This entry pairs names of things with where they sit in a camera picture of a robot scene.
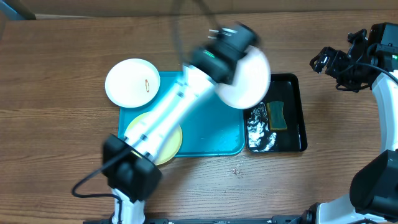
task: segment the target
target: teal rectangular tray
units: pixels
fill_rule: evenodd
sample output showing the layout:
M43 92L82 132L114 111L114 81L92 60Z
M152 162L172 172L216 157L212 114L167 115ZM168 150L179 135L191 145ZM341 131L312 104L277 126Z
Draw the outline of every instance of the teal rectangular tray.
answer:
M124 137L130 122L150 111L180 76L180 72L159 73L160 88L151 102L139 108L120 108L119 138ZM180 125L182 145L175 157L230 156L241 152L245 145L243 110L229 107L215 93Z

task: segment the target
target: green light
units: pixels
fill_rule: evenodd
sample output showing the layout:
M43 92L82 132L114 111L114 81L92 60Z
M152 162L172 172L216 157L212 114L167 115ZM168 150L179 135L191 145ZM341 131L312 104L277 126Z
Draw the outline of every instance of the green light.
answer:
M209 55L210 57L215 58L215 56L214 56L212 53L210 53L209 51L204 50L203 52L204 52L205 54Z

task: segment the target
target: yellow plate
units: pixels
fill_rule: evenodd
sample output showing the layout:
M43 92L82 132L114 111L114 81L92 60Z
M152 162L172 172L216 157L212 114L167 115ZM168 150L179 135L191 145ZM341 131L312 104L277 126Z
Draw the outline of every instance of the yellow plate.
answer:
M150 112L146 112L134 118L134 120L131 121L131 123L127 127L127 130L131 129L134 125L138 123L138 121L145 118L145 116L147 116L149 113ZM168 140L166 140L166 143L163 145L163 148L160 151L160 155L155 161L155 165L161 165L171 160L180 149L181 143L182 143L182 130L181 126L178 126L175 129L175 131L171 134L171 136L168 138Z

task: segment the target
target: green sponge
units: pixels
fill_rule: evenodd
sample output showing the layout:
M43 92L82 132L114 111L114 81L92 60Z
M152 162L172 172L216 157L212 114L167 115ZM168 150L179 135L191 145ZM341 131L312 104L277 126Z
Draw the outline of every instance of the green sponge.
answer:
M283 131L287 129L284 118L284 102L273 101L267 103L267 113L271 131Z

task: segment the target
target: wooden table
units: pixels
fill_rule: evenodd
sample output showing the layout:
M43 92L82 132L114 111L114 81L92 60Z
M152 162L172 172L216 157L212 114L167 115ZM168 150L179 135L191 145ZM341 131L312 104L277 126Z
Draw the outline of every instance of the wooden table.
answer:
M369 90L335 90L308 65L324 46L348 50L348 32L398 23L398 11L218 16L262 37L274 73L300 82L304 153L179 158L147 202L150 217L254 218L301 214L348 193L357 171L379 154L376 101ZM208 34L203 16L180 20L188 52ZM104 92L109 69L144 58L178 70L169 17L8 22L0 42L0 221L81 223L108 218L109 198L80 199L72 186L101 163L101 143L117 133L119 108ZM109 192L102 175L82 192Z

